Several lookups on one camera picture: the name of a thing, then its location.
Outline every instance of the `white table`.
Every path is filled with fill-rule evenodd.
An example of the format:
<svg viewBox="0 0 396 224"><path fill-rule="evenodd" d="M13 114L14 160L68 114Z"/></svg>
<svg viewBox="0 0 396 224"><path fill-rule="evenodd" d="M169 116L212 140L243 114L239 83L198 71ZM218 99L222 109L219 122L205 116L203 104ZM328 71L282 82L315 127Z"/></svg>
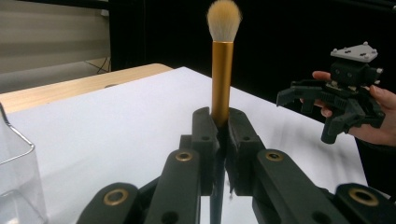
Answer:
<svg viewBox="0 0 396 224"><path fill-rule="evenodd" d="M192 112L210 105L211 79L182 67L7 116L36 145L49 224L68 224L101 188L140 188L158 177L180 136L191 134ZM317 186L367 186L352 136L326 145L322 123L234 88L230 107L244 111L265 146L286 152ZM204 197L201 223L209 223L208 213ZM222 220L257 223L251 198L225 193Z"/></svg>

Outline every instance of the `white bristles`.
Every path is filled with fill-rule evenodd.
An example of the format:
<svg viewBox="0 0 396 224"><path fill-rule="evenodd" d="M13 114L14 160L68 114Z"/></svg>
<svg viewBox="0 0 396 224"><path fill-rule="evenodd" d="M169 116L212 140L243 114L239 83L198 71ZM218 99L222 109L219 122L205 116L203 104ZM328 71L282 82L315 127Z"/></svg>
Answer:
<svg viewBox="0 0 396 224"><path fill-rule="evenodd" d="M233 42L241 20L241 12L234 1L214 2L207 12L207 23L213 41Z"/></svg>

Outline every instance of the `black mechanical part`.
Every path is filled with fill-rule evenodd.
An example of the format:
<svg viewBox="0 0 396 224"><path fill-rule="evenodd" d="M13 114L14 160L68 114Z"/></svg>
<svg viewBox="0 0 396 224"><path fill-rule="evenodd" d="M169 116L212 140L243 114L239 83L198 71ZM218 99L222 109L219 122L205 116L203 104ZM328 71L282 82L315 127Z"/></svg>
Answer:
<svg viewBox="0 0 396 224"><path fill-rule="evenodd" d="M370 67L376 49L362 45L331 52L337 57L331 65L331 80L302 80L291 82L290 88L280 91L276 105L285 105L295 99L302 99L301 112L311 113L316 100L322 101L332 109L332 116L327 118L321 140L333 144L337 135L347 133L351 127L370 124L379 128L385 118L379 104L364 87L377 83L382 68Z"/></svg>
<svg viewBox="0 0 396 224"><path fill-rule="evenodd" d="M192 114L192 135L182 135L180 139L180 148L192 148L200 154L201 194L210 196L212 224L221 223L226 131L217 129L209 107L203 107Z"/></svg>
<svg viewBox="0 0 396 224"><path fill-rule="evenodd" d="M199 223L201 209L199 154L172 152L151 200L145 224Z"/></svg>
<svg viewBox="0 0 396 224"><path fill-rule="evenodd" d="M205 164L212 164L213 170L221 163L216 161L219 152L216 151L217 147L213 147L218 141L202 137L209 133L215 134L211 125L213 121L207 120L208 109L197 111L203 113L194 113L194 117L199 119L193 120L209 125L195 123L193 126L198 125L199 128L193 127L196 130L193 135L181 136L180 149L169 155L159 178L140 190L131 185L124 187L125 184L120 183L102 189L84 209L78 224L199 223L200 197L203 196L200 191L203 178L201 171L205 170L201 167L200 158L209 158L210 163ZM396 223L396 206L374 189L345 184L332 195L326 189L315 186L286 153L265 149L243 112L231 108L228 133L222 134L220 137L218 135L221 141L228 139L227 172L233 180L232 188L238 195L252 196L252 207L260 224ZM212 143L205 144L208 149L201 150L201 153L184 149L192 145L194 136ZM209 170L207 174L212 176L212 169ZM212 179L216 183L218 176ZM116 212L112 210L114 207L105 206L104 198L109 192L114 193L114 189L121 187L131 187L128 191L132 193L117 205L124 204L125 208ZM216 193L214 187L211 198ZM217 200L219 197L222 198L222 193L213 198ZM107 198L107 201L118 201L122 197ZM212 217L219 210L217 215L221 216L220 205L222 201L210 204L211 224L221 221L218 217Z"/></svg>
<svg viewBox="0 0 396 224"><path fill-rule="evenodd" d="M262 186L258 190L261 194L253 195L256 207L266 212L275 208L273 213L277 214L269 216L259 209L254 211L256 217L269 217L271 221L278 217L280 221L264 220L263 223L348 223L325 194L282 151L261 150L257 154L255 171L260 180L257 183Z"/></svg>
<svg viewBox="0 0 396 224"><path fill-rule="evenodd" d="M108 185L93 197L77 224L139 223L142 210L138 189L126 183Z"/></svg>
<svg viewBox="0 0 396 224"><path fill-rule="evenodd" d="M230 192L234 190L238 196L251 196L253 160L265 146L244 112L230 108L228 127L226 170L230 180Z"/></svg>
<svg viewBox="0 0 396 224"><path fill-rule="evenodd" d="M358 184L337 187L333 203L350 223L396 223L396 206L378 191Z"/></svg>

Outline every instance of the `makeup brush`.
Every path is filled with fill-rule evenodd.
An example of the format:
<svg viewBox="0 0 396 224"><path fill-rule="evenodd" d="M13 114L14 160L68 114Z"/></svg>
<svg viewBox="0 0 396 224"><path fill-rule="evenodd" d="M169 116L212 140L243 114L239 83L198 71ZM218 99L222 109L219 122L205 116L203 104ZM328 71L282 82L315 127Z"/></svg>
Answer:
<svg viewBox="0 0 396 224"><path fill-rule="evenodd" d="M213 39L211 116L217 127L223 127L229 116L233 41L241 20L241 12L232 0L218 0L207 12Z"/></svg>

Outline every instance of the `wall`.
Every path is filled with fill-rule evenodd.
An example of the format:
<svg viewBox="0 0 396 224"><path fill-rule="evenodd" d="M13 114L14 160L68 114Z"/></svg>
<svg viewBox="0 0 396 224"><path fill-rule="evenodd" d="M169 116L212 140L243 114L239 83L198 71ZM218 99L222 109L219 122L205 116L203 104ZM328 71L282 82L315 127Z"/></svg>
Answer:
<svg viewBox="0 0 396 224"><path fill-rule="evenodd" d="M0 74L110 55L99 9L0 1Z"/></svg>

